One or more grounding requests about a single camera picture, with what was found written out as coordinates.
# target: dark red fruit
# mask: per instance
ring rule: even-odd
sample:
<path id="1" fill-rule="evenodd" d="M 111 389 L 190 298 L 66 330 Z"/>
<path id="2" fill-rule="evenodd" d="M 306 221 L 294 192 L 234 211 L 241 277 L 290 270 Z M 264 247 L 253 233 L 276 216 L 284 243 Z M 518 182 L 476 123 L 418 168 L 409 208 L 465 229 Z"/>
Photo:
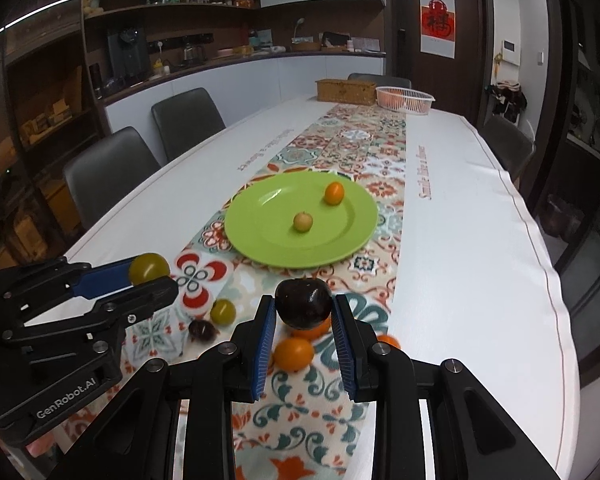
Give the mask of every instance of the dark red fruit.
<path id="1" fill-rule="evenodd" d="M 189 336 L 192 341 L 198 340 L 203 343 L 213 341 L 218 335 L 218 330 L 210 322 L 203 319 L 194 319 L 189 323 Z"/>
<path id="2" fill-rule="evenodd" d="M 284 280 L 276 288 L 276 310 L 280 319 L 296 330 L 316 328 L 331 313 L 331 291 L 323 280 Z"/>

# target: green plate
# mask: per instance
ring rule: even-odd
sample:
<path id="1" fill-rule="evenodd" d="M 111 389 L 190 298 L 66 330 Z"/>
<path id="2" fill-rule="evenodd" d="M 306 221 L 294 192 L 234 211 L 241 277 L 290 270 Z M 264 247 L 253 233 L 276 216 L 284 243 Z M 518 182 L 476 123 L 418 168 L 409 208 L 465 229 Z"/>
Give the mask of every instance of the green plate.
<path id="1" fill-rule="evenodd" d="M 334 181 L 344 199 L 331 206 L 322 200 Z M 293 227 L 305 211 L 314 218 L 308 232 Z M 340 261 L 371 238 L 378 206 L 355 182 L 332 173 L 296 171 L 266 178 L 240 193 L 229 206 L 224 230 L 234 247 L 251 260 L 273 267 L 307 269 Z"/>

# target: dark wooden door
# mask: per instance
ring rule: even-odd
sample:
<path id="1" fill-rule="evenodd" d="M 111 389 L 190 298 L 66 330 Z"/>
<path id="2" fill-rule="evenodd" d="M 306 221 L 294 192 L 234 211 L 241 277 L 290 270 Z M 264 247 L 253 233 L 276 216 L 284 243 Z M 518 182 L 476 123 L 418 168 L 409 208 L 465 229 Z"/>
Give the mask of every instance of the dark wooden door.
<path id="1" fill-rule="evenodd" d="M 484 81 L 484 11 L 482 0 L 454 3 L 455 15 L 449 16 L 454 19 L 455 52 L 450 58 L 421 52 L 421 1 L 393 0 L 397 75 L 433 95 L 434 108 L 462 115 L 475 126 Z"/>

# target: patterned table runner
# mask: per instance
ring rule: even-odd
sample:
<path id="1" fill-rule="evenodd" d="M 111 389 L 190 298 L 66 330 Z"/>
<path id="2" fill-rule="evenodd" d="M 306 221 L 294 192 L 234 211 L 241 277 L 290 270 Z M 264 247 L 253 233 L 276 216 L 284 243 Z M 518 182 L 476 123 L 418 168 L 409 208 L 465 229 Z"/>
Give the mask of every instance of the patterned table runner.
<path id="1" fill-rule="evenodd" d="M 127 330 L 122 353 L 124 379 L 71 416 L 64 429 L 75 440 L 122 387 L 133 371 L 158 356 L 171 364 L 197 358 L 228 340 L 235 324 L 253 319 L 263 294 L 281 280 L 312 276 L 334 294 L 346 294 L 357 319 L 386 333 L 395 289 L 404 208 L 406 132 L 404 114 L 378 106 L 337 105 L 284 147 L 241 190 L 290 171 L 327 171 L 355 180 L 378 204 L 378 227 L 364 248 L 341 262 L 315 269 L 276 269 L 248 260 L 224 233 L 229 200 L 171 262 L 180 286 L 176 302 Z M 211 344 L 190 342 L 194 318 L 208 319 L 215 299 L 233 301 L 237 318 Z M 278 321 L 276 339 L 284 336 Z M 234 404 L 232 423 L 238 480 L 334 479 L 343 475 L 356 448 L 366 404 L 350 402 L 344 392 L 333 335 L 313 341 L 312 364 L 296 374 L 275 366 L 256 404 Z M 182 477 L 184 427 L 181 407 L 174 479 Z"/>

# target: chair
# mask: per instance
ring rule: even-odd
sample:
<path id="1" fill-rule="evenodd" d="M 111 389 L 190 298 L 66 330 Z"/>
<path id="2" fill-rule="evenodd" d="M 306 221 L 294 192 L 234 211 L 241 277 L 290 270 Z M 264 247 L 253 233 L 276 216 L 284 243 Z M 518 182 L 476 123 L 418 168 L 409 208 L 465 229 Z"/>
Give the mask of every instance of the chair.
<path id="1" fill-rule="evenodd" d="M 174 95 L 151 107 L 160 138 L 171 161 L 224 130 L 224 121 L 204 88 Z"/>
<path id="2" fill-rule="evenodd" d="M 99 140 L 64 167 L 64 179 L 84 228 L 94 225 L 160 169 L 135 128 Z"/>
<path id="3" fill-rule="evenodd" d="M 536 150 L 533 140 L 500 115 L 491 116 L 478 133 L 515 182 Z"/>
<path id="4" fill-rule="evenodd" d="M 349 74 L 348 79 L 360 79 L 362 81 L 371 81 L 378 86 L 397 86 L 398 88 L 411 88 L 411 81 L 403 77 L 394 77 L 392 75 L 376 74 Z"/>

